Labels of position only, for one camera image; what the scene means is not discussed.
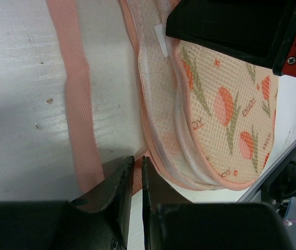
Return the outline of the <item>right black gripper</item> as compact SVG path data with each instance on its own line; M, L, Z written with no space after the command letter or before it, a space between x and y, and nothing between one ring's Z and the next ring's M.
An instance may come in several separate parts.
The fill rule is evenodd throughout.
M180 1L166 35L296 78L296 1Z

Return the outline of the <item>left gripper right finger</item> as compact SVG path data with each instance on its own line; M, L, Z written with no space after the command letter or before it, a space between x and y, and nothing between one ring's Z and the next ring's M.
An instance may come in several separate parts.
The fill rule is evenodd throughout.
M175 217L191 202L160 176L149 157L142 158L142 194L145 249L181 249L186 233Z

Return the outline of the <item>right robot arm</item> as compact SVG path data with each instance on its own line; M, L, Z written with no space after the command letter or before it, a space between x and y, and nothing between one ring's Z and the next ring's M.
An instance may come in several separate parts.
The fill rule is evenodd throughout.
M296 78L296 1L180 1L166 34ZM296 197L296 147L274 164L256 195L275 207Z

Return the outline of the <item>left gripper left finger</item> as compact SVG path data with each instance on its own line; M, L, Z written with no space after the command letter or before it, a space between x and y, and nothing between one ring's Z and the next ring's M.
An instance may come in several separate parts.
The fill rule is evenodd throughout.
M80 211L75 249L127 249L134 157L122 159L105 180L71 201Z

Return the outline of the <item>floral mesh laundry bag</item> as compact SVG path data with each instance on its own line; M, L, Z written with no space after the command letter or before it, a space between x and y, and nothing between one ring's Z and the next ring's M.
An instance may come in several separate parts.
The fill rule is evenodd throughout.
M76 1L46 1L65 64L65 104L81 190L103 173L93 128L90 68ZM166 38L180 1L119 1L138 56L145 156L189 190L244 190L274 146L278 82L272 70L180 39Z

